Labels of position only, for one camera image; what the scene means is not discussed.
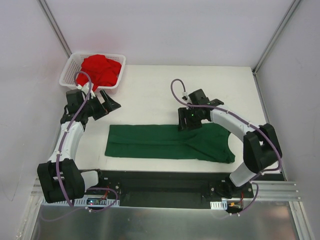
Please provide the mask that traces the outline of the green t shirt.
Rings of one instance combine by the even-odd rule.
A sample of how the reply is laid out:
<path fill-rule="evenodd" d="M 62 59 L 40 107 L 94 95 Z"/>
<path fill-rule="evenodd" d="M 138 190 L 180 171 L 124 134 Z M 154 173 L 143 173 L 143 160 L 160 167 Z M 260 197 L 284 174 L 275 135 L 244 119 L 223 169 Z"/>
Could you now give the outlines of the green t shirt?
<path fill-rule="evenodd" d="M 173 124 L 110 125 L 105 156 L 114 158 L 200 160 L 231 164 L 230 132 L 215 123 L 178 130 Z"/>

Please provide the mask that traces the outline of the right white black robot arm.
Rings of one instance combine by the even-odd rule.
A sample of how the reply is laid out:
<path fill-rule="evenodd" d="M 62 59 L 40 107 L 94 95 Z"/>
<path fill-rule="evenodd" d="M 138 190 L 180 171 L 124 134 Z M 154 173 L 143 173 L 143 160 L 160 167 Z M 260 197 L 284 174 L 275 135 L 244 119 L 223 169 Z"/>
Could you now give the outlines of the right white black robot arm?
<path fill-rule="evenodd" d="M 275 129 L 270 124 L 256 126 L 232 112 L 219 99 L 209 100 L 202 89 L 182 92 L 183 105 L 178 109 L 178 129 L 194 130 L 202 121 L 217 124 L 243 143 L 243 163 L 228 176 L 225 193 L 232 198 L 243 191 L 243 185 L 254 180 L 282 157 Z"/>

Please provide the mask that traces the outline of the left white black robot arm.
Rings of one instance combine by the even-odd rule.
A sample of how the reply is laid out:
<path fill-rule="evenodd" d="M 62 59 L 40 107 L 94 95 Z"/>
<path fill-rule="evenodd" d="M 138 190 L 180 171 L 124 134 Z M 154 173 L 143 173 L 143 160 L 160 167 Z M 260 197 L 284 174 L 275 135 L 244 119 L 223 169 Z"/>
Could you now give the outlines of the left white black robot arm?
<path fill-rule="evenodd" d="M 89 118 L 99 120 L 121 107 L 104 90 L 100 93 L 103 102 L 97 96 L 87 96 L 80 89 L 66 93 L 67 104 L 60 119 L 55 149 L 49 160 L 37 167 L 42 192 L 49 204 L 81 199 L 88 189 L 96 195 L 106 189 L 100 170 L 79 170 L 75 163 L 79 142 Z"/>

